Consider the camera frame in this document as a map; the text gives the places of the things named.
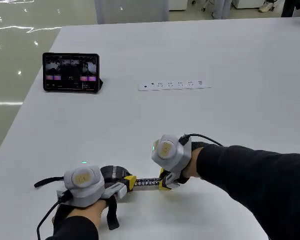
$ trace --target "gray panel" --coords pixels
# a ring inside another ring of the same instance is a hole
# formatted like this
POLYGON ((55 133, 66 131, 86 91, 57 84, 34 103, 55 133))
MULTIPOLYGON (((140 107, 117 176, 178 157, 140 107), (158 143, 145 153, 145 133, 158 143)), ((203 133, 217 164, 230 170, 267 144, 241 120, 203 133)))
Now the gray panel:
POLYGON ((168 0, 94 0, 98 24, 169 20, 168 0))

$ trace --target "power strip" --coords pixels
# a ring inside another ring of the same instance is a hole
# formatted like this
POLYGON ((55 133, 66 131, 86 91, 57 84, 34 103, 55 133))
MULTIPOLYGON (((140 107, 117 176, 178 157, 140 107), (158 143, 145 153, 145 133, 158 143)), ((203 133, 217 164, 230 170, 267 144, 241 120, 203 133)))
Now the power strip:
POLYGON ((177 89, 205 89, 211 88, 202 80, 166 80, 143 82, 139 84, 139 91, 177 90, 177 89))

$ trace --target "white cabinet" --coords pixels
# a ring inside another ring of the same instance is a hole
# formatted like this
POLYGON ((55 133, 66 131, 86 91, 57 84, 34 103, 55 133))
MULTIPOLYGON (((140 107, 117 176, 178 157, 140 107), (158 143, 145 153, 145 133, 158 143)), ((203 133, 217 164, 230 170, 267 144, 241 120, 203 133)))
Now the white cabinet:
POLYGON ((169 0, 169 10, 186 10, 187 0, 169 0))

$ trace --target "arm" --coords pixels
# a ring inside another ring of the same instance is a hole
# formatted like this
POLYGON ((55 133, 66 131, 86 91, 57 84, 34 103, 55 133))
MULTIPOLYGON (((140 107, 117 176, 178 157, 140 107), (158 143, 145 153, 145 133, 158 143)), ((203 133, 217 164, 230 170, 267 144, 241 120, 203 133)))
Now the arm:
POLYGON ((66 219, 54 226, 53 236, 46 240, 97 240, 102 211, 106 201, 98 200, 87 208, 75 208, 66 219))
POLYGON ((272 240, 300 240, 300 154, 211 144, 192 152, 182 174, 222 188, 272 240))

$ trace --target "shiny floor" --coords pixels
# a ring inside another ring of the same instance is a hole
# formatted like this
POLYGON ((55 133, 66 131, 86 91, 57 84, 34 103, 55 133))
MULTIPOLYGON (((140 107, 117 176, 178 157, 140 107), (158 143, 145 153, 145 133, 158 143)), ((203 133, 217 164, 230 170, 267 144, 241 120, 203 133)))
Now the shiny floor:
MULTIPOLYGON (((199 4, 170 12, 170 21, 210 20, 199 4)), ((274 12, 232 9, 230 18, 271 18, 274 12)), ((94 0, 0 0, 0 145, 62 26, 96 24, 94 0)))

